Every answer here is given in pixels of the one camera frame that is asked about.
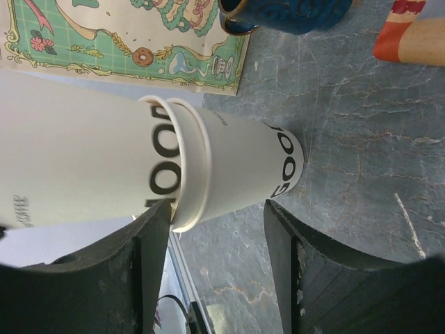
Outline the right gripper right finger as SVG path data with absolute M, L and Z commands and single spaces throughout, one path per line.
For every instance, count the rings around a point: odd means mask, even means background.
M 443 333 L 444 256 L 400 263 L 355 250 L 275 201 L 264 230 L 285 333 Z

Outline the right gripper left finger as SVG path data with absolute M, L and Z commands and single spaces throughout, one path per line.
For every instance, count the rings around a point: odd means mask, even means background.
M 51 264 L 1 266 L 2 333 L 152 333 L 171 206 Z

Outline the white paper cup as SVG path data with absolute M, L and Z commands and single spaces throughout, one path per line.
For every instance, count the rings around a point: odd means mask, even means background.
M 1 225 L 131 216 L 175 201 L 175 128 L 157 103 L 1 71 Z
M 181 183 L 172 231 L 275 198 L 300 179 L 304 154 L 285 129 L 194 107 L 164 104 L 179 144 Z

